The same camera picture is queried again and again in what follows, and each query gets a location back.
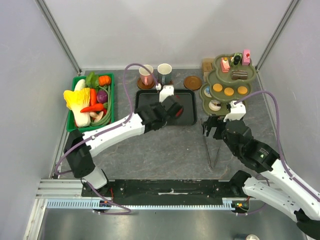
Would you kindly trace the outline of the red mug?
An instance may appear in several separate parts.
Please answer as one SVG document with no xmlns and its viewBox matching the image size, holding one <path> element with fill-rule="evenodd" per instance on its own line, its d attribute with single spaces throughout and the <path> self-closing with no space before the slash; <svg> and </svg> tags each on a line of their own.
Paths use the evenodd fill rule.
<svg viewBox="0 0 320 240">
<path fill-rule="evenodd" d="M 182 102 L 181 98 L 178 95 L 176 95 L 175 97 L 176 97 L 176 102 L 178 103 L 178 107 L 179 107 L 179 109 L 177 110 L 177 112 L 175 114 L 175 118 L 178 119 L 184 111 L 184 106 L 183 106 L 183 102 Z"/>
</svg>

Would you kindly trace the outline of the green white cake slice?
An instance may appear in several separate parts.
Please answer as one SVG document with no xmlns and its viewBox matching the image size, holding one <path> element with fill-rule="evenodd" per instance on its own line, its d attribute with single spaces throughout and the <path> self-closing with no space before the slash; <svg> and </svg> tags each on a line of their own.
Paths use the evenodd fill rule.
<svg viewBox="0 0 320 240">
<path fill-rule="evenodd" d="M 242 60 L 243 54 L 240 52 L 236 52 L 234 55 L 230 57 L 230 65 L 237 66 Z"/>
</svg>

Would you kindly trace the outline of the pink mug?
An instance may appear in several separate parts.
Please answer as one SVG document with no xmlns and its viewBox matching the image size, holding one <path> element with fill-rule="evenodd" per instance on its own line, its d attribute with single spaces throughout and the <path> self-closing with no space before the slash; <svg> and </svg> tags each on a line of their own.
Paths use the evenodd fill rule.
<svg viewBox="0 0 320 240">
<path fill-rule="evenodd" d="M 143 67 L 139 68 L 139 75 L 140 75 L 140 79 L 142 81 L 142 84 L 144 86 L 151 86 L 152 83 L 154 82 L 153 77 L 152 77 L 152 73 L 154 72 L 154 68 L 149 65 L 149 64 L 145 64 Z"/>
</svg>

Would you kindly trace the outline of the metal tongs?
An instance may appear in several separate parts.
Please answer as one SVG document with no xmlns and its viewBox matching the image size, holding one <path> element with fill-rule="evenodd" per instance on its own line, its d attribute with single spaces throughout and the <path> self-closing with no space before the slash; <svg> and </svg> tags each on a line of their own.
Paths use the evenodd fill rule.
<svg viewBox="0 0 320 240">
<path fill-rule="evenodd" d="M 204 123 L 204 121 L 202 119 L 200 119 L 201 127 L 202 127 L 202 123 Z M 215 158 L 214 158 L 214 162 L 212 164 L 210 151 L 209 151 L 208 143 L 207 143 L 207 137 L 202 135 L 202 139 L 203 139 L 203 143 L 204 143 L 204 147 L 205 147 L 205 151 L 206 151 L 208 167 L 209 167 L 210 171 L 213 172 L 214 168 L 216 167 L 216 165 L 218 163 L 222 142 L 219 142 L 219 145 L 218 145 L 218 148 L 217 148 L 217 151 L 216 151 L 216 155 L 215 155 Z"/>
</svg>

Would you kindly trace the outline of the pink cake with cherry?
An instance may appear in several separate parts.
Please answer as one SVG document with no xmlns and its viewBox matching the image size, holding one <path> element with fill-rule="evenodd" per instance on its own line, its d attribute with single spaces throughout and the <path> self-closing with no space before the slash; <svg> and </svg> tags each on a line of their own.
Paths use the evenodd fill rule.
<svg viewBox="0 0 320 240">
<path fill-rule="evenodd" d="M 249 49 L 244 49 L 242 54 L 242 65 L 248 66 L 251 63 L 251 51 Z"/>
</svg>

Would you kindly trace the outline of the chocolate layer cake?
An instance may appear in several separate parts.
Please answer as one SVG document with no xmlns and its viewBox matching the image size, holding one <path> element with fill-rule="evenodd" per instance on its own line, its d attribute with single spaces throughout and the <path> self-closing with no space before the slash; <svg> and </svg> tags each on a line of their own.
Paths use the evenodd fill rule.
<svg viewBox="0 0 320 240">
<path fill-rule="evenodd" d="M 248 79 L 248 72 L 245 70 L 233 70 L 231 72 L 231 79 L 232 80 L 247 80 Z"/>
</svg>

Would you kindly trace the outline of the orange biscuit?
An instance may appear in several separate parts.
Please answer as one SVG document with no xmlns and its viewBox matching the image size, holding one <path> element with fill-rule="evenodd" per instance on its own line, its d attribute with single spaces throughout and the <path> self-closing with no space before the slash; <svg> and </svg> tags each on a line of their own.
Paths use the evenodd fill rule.
<svg viewBox="0 0 320 240">
<path fill-rule="evenodd" d="M 221 92 L 223 90 L 223 86 L 220 84 L 220 83 L 215 83 L 213 86 L 212 86 L 212 89 L 215 91 L 215 92 Z"/>
<path fill-rule="evenodd" d="M 240 95 L 246 95 L 248 93 L 248 88 L 245 87 L 245 86 L 239 86 L 237 88 L 237 92 L 240 94 Z"/>
<path fill-rule="evenodd" d="M 223 92 L 228 97 L 232 97 L 235 93 L 234 89 L 231 87 L 226 87 Z"/>
</svg>

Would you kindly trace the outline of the white chocolate donut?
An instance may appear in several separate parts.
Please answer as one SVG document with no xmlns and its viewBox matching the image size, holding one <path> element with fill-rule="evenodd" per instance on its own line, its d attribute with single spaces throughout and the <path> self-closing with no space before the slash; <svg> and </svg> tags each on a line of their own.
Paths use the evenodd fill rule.
<svg viewBox="0 0 320 240">
<path fill-rule="evenodd" d="M 208 104 L 208 107 L 214 111 L 214 112 L 217 112 L 221 109 L 221 103 L 217 100 L 211 100 Z"/>
</svg>

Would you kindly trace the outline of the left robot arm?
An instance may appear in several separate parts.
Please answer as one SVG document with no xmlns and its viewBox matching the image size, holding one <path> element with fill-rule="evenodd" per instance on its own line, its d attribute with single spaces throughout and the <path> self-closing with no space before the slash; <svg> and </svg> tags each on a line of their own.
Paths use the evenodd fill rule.
<svg viewBox="0 0 320 240">
<path fill-rule="evenodd" d="M 180 99 L 172 95 L 162 102 L 141 106 L 123 119 L 99 129 L 85 133 L 73 130 L 63 156 L 75 178 L 84 179 L 98 196 L 106 196 L 110 192 L 109 180 L 95 165 L 93 157 L 126 139 L 165 127 L 169 121 L 179 118 L 183 110 Z"/>
</svg>

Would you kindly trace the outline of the pink striped cake slice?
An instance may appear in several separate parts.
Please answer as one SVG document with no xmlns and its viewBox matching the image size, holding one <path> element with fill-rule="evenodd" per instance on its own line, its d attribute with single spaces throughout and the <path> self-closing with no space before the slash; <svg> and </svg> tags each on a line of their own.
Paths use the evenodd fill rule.
<svg viewBox="0 0 320 240">
<path fill-rule="evenodd" d="M 227 57 L 222 57 L 220 60 L 220 66 L 223 73 L 228 73 L 230 70 L 229 59 Z"/>
</svg>

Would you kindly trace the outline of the grey blue mug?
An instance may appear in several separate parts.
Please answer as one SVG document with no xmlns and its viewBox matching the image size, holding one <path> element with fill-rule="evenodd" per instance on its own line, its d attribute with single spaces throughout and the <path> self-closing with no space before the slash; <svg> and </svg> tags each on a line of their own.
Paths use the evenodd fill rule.
<svg viewBox="0 0 320 240">
<path fill-rule="evenodd" d="M 172 66 L 168 63 L 162 63 L 157 67 L 158 81 L 168 83 L 172 80 Z"/>
</svg>

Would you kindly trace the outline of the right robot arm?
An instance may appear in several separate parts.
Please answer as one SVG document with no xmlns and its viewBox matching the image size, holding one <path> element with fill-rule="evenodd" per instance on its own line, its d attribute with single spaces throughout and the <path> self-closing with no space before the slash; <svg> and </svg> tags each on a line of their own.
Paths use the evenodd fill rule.
<svg viewBox="0 0 320 240">
<path fill-rule="evenodd" d="M 247 168 L 276 184 L 280 190 L 264 186 L 255 177 L 239 170 L 229 184 L 235 197 L 254 197 L 281 211 L 314 240 L 320 238 L 320 193 L 300 178 L 266 143 L 256 140 L 243 120 L 223 120 L 211 115 L 202 124 L 203 135 L 215 128 L 213 138 L 222 140 Z"/>
</svg>

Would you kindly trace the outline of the blue iced donut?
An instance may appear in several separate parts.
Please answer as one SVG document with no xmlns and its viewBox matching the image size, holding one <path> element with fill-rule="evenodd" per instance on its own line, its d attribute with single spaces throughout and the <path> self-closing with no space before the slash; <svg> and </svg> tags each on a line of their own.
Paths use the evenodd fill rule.
<svg viewBox="0 0 320 240">
<path fill-rule="evenodd" d="M 211 96 L 211 93 L 210 93 L 210 87 L 209 86 L 207 86 L 205 89 L 204 89 L 204 95 L 206 96 L 206 97 L 208 97 L 208 98 L 211 98 L 212 96 Z"/>
</svg>

